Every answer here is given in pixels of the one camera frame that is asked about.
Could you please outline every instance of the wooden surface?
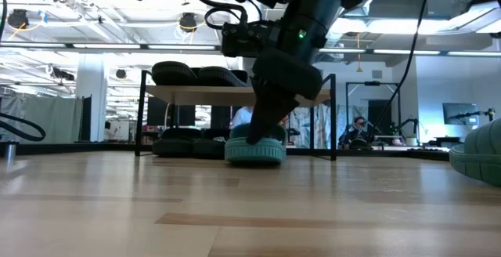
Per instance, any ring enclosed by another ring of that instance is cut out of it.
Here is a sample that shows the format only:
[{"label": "wooden surface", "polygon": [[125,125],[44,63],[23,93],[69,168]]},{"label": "wooden surface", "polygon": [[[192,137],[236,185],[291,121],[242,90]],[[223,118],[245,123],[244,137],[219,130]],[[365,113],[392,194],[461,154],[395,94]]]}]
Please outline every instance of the wooden surface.
[{"label": "wooden surface", "polygon": [[[253,106],[256,102],[252,88],[147,85],[146,92],[178,105]],[[329,89],[322,89],[315,101],[296,98],[301,107],[314,107],[329,99]]]},{"label": "wooden surface", "polygon": [[1,257],[501,255],[501,189],[446,162],[134,157],[0,163]]}]

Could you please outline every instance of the computer screen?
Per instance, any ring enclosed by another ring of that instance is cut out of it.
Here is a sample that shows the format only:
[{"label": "computer screen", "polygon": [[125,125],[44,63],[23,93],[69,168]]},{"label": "computer screen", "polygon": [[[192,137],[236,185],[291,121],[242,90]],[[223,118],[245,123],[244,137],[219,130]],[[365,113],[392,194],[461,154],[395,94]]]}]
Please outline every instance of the computer screen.
[{"label": "computer screen", "polygon": [[[181,105],[179,109],[179,124],[181,126],[195,125],[195,106]],[[147,125],[164,125],[167,103],[156,97],[148,97]]]},{"label": "computer screen", "polygon": [[444,123],[446,125],[480,125],[478,115],[459,117],[462,114],[478,112],[477,104],[443,103]]}]

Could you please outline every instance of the yellow cable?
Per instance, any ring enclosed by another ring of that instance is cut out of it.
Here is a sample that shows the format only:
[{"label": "yellow cable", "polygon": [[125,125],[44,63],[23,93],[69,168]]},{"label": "yellow cable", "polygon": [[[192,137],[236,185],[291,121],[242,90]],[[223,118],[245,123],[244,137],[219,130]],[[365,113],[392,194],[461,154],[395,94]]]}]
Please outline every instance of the yellow cable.
[{"label": "yellow cable", "polygon": [[29,28],[29,29],[21,29],[23,26],[21,26],[19,29],[18,29],[18,28],[15,28],[15,27],[12,27],[12,26],[10,26],[10,25],[9,25],[9,27],[11,27],[12,29],[14,29],[14,30],[16,30],[16,31],[32,31],[32,30],[34,30],[34,29],[36,29],[36,28],[40,27],[40,26],[41,26],[41,23],[40,23],[40,24],[38,24],[37,26],[32,27],[32,28]]},{"label": "yellow cable", "polygon": [[21,30],[21,28],[23,28],[23,27],[24,27],[24,25],[26,25],[26,23],[23,23],[21,26],[19,26],[19,29],[14,28],[14,29],[16,29],[16,31],[14,32],[14,34],[13,34],[13,35],[11,35],[9,38],[7,38],[7,41],[10,41],[10,40],[11,40],[11,39],[13,39],[14,37],[16,37],[16,34],[17,34],[17,33],[19,33],[19,31]]},{"label": "yellow cable", "polygon": [[196,25],[195,27],[184,27],[184,26],[181,26],[181,24],[179,23],[180,20],[181,20],[181,18],[178,18],[178,25],[183,30],[194,30],[194,29],[197,29],[198,27],[200,27],[200,26],[202,26],[202,25],[205,24],[205,21],[204,21],[201,24]]},{"label": "yellow cable", "polygon": [[193,37],[195,37],[195,30],[191,31],[191,41],[189,41],[190,45],[193,44]]}]

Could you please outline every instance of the shelf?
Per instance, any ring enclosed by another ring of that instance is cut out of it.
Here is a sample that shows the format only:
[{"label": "shelf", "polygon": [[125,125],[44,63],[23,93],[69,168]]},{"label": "shelf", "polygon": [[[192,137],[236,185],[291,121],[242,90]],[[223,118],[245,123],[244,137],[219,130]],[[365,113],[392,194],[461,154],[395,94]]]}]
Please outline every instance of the shelf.
[{"label": "shelf", "polygon": [[[211,86],[173,86],[147,85],[146,92],[166,103],[177,105],[215,105],[215,106],[253,106],[254,90],[251,87],[211,87]],[[314,107],[330,99],[330,90],[322,89],[316,100],[296,96],[301,107]]]}]

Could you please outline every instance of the fluorescent light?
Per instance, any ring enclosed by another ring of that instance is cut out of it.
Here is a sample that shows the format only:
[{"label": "fluorescent light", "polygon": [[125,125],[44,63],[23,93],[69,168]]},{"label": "fluorescent light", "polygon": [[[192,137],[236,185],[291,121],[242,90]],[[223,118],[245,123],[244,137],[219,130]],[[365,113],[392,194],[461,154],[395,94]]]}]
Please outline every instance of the fluorescent light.
[{"label": "fluorescent light", "polygon": [[346,18],[338,18],[329,29],[329,33],[331,34],[346,34],[348,32],[363,33],[365,31],[367,31],[367,26],[364,21]]},{"label": "fluorescent light", "polygon": [[496,22],[488,25],[477,31],[480,34],[489,34],[489,33],[499,33],[501,32],[501,20],[497,20]]},{"label": "fluorescent light", "polygon": [[[410,50],[401,49],[374,49],[375,54],[402,54],[409,55]],[[436,50],[415,50],[414,55],[438,55],[439,51]]]},{"label": "fluorescent light", "polygon": [[141,49],[141,45],[127,44],[73,44],[77,49]]},{"label": "fluorescent light", "polygon": [[440,52],[438,50],[415,50],[415,55],[438,55]]},{"label": "fluorescent light", "polygon": [[365,53],[365,49],[320,49],[320,53]]},{"label": "fluorescent light", "polygon": [[[449,24],[445,20],[423,20],[420,34],[434,34]],[[414,34],[417,20],[414,19],[379,19],[369,23],[367,31],[376,34]]]},{"label": "fluorescent light", "polygon": [[399,49],[374,49],[376,54],[410,54],[410,50],[399,50]]},{"label": "fluorescent light", "polygon": [[[30,86],[61,86],[56,83],[37,83],[37,82],[21,82],[20,85],[30,85]],[[76,86],[76,84],[63,84],[63,86]]]},{"label": "fluorescent light", "polygon": [[501,57],[501,52],[449,52],[449,56]]},{"label": "fluorescent light", "polygon": [[108,88],[139,88],[140,86],[133,84],[108,84]]},{"label": "fluorescent light", "polygon": [[42,42],[2,42],[3,47],[20,47],[20,48],[64,48],[64,44],[60,43],[42,43]]},{"label": "fluorescent light", "polygon": [[214,45],[148,45],[150,49],[170,50],[216,50]]}]

